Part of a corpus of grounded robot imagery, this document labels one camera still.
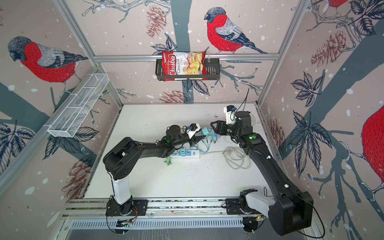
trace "red chip bag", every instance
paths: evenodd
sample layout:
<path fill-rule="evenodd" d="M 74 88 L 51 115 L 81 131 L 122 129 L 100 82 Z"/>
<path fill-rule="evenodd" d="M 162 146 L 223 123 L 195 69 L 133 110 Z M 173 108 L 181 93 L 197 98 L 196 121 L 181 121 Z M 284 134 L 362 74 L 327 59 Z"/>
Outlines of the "red chip bag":
<path fill-rule="evenodd" d="M 162 52 L 163 75 L 197 75 L 207 74 L 204 66 L 205 52 Z M 207 80 L 206 78 L 191 78 L 192 80 Z M 167 78 L 163 81 L 187 80 L 186 78 Z"/>

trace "black shelf basket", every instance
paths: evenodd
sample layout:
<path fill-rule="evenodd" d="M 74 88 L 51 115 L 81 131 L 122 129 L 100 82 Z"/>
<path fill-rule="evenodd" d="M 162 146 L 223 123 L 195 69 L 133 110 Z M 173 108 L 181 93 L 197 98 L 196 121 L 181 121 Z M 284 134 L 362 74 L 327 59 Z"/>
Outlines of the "black shelf basket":
<path fill-rule="evenodd" d="M 218 80 L 220 77 L 220 60 L 218 58 L 210 58 L 204 60 L 205 70 L 207 74 L 197 75 L 163 75 L 162 59 L 156 60 L 156 76 L 159 81 L 164 79 L 185 78 L 186 80 L 197 80 L 193 78 L 202 78 L 202 80 Z"/>

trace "white power strip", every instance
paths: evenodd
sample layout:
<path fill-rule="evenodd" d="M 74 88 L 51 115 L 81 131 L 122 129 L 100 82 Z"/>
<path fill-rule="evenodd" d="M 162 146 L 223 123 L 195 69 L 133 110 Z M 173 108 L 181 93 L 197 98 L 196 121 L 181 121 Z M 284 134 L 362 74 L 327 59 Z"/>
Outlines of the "white power strip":
<path fill-rule="evenodd" d="M 176 150 L 177 153 L 172 153 L 170 158 L 171 159 L 199 159 L 200 158 L 200 151 L 199 150 L 186 150 L 185 156 L 181 156 L 180 150 Z"/>

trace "white table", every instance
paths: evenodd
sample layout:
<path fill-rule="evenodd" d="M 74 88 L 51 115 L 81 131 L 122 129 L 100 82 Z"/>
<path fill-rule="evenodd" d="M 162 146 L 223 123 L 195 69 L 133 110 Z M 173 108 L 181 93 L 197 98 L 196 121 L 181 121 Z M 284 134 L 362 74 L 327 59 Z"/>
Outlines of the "white table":
<path fill-rule="evenodd" d="M 199 123 L 201 128 L 209 127 L 216 120 L 225 120 L 223 107 L 229 104 L 147 104 L 125 105 L 103 153 L 104 158 L 124 137 L 135 141 L 155 142 L 166 134 L 166 128 L 173 124 L 180 127 Z M 255 106 L 246 104 L 245 111 L 258 118 Z M 265 140 L 261 124 L 253 127 Z M 224 141 L 221 136 L 210 151 L 223 151 L 227 146 L 237 146 Z M 84 198 L 109 198 L 113 194 L 111 178 L 100 160 Z M 249 169 L 234 170 L 228 166 L 222 153 L 202 155 L 199 160 L 172 160 L 167 166 L 165 159 L 149 157 L 139 159 L 129 174 L 129 185 L 133 197 L 237 197 L 242 190 L 255 188 L 271 191 L 251 160 Z"/>

